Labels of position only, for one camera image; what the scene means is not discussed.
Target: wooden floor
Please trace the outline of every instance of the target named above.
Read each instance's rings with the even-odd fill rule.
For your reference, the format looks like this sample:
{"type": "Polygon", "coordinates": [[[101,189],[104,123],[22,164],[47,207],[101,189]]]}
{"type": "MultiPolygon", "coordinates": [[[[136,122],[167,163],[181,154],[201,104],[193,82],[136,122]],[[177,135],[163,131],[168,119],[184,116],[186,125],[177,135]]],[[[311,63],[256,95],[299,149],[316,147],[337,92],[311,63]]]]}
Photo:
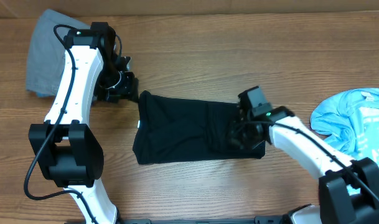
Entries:
{"type": "MultiPolygon", "coordinates": [[[[133,58],[140,91],[155,95],[236,102],[238,93],[261,85],[275,106],[286,105],[309,124],[322,100],[379,87],[379,12],[80,20],[108,21],[133,58]]],[[[34,156],[29,126],[43,122],[53,100],[25,91],[35,23],[0,20],[0,223],[83,219],[68,195],[36,202],[22,189],[34,156]]],[[[317,182],[273,147],[261,160],[139,166],[132,152],[138,118],[127,101],[97,103],[90,115],[105,153],[102,179],[123,218],[249,218],[318,203],[317,182]]],[[[30,191],[56,190],[37,167],[30,191]]]]}

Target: folded black cloth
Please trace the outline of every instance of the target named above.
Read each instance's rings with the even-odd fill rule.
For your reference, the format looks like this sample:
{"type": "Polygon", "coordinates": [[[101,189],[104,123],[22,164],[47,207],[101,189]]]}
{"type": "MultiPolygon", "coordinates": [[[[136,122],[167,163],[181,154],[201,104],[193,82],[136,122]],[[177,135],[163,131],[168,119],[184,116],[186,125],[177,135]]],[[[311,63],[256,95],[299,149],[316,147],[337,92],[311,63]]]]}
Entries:
{"type": "Polygon", "coordinates": [[[138,164],[203,161],[215,159],[261,159],[262,142],[249,154],[226,152],[230,122],[238,114],[234,103],[139,97],[140,125],[133,151],[138,164]]]}

